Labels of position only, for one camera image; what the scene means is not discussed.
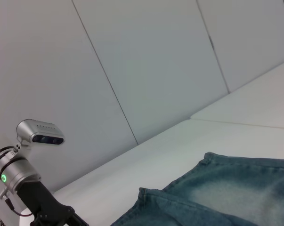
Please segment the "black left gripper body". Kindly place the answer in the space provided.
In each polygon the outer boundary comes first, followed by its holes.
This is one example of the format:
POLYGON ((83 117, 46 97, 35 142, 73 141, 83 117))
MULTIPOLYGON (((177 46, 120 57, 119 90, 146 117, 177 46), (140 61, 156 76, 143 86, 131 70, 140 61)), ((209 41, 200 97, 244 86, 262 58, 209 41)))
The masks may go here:
POLYGON ((58 202, 42 182, 25 182, 17 195, 35 217, 42 221, 66 221, 74 209, 58 202))

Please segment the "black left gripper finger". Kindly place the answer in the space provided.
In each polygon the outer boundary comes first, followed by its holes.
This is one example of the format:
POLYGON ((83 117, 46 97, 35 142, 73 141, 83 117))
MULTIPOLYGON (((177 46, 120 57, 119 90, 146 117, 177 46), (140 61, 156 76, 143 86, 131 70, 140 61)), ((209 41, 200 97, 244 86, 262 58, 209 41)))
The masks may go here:
POLYGON ((37 215, 30 223, 30 226, 62 226, 61 222, 54 222, 44 219, 42 215, 37 215))
POLYGON ((68 226, 89 226, 81 217, 79 217, 74 211, 68 211, 68 218, 66 220, 68 226))

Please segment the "blue denim shorts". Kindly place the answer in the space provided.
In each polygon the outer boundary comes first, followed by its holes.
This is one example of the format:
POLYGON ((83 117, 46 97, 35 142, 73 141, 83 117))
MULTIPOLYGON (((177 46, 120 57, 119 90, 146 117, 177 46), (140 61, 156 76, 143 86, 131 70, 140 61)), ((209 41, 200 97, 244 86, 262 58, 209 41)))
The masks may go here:
POLYGON ((164 189, 140 188, 111 226, 284 226, 284 160, 206 153, 164 189))

